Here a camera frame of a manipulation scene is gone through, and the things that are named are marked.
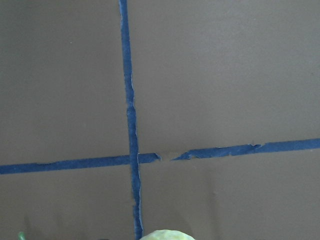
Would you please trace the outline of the pink-green peach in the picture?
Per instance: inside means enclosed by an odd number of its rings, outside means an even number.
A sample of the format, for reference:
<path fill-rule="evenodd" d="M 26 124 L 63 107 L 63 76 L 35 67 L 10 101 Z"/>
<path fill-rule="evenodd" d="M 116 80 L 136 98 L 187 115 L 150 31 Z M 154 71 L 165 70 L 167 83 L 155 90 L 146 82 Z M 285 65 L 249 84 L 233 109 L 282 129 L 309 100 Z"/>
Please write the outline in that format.
<path fill-rule="evenodd" d="M 178 230 L 161 229 L 143 236 L 140 240 L 195 240 L 195 238 Z"/>

